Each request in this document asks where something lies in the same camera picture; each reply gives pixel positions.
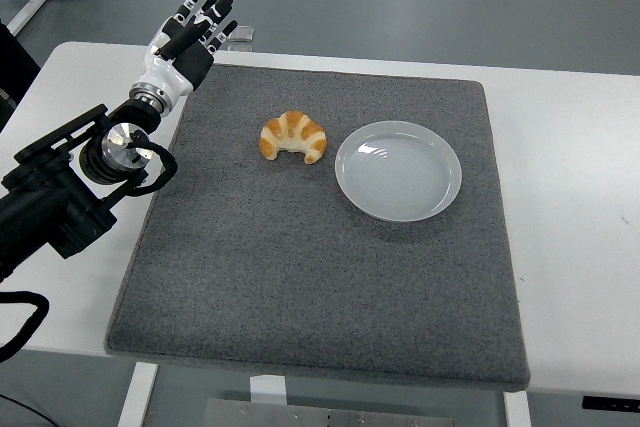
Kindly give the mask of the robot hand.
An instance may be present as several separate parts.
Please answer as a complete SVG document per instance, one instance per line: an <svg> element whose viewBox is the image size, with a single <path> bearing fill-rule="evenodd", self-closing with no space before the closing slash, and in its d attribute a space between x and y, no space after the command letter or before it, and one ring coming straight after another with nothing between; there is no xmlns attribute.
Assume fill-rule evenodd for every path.
<svg viewBox="0 0 640 427"><path fill-rule="evenodd" d="M233 0L184 0L159 27L143 59L143 74L129 96L161 115L193 93L207 76L216 52L237 28L225 23Z"/></svg>

